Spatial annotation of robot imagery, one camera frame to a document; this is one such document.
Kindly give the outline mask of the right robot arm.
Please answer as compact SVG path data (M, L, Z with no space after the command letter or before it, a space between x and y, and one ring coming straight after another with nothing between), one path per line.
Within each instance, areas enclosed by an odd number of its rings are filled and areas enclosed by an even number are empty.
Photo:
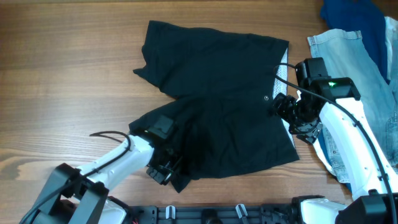
M320 196L292 201L297 223L397 223L397 174L388 163L364 114L361 95L350 78L332 78L322 58L294 65L300 98L279 93L274 113L289 133L313 144L326 127L346 167L353 202L343 205Z

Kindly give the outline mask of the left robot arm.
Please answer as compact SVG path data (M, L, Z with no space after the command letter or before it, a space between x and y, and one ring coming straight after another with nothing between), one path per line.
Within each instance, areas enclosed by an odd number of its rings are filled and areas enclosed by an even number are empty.
M169 143L175 130L174 120L160 116L149 127L125 134L119 146L89 164L57 166L21 223L134 223L131 208L109 192L142 168L167 185L182 159Z

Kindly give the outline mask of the black shorts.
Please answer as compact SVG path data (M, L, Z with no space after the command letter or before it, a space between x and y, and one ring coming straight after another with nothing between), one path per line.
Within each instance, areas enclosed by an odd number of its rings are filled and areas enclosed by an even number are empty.
M150 21L135 73L173 102L133 121L149 128L161 116L174 122L167 145L175 151L171 177L181 192L190 181L249 174L299 157L272 114L274 72L286 40Z

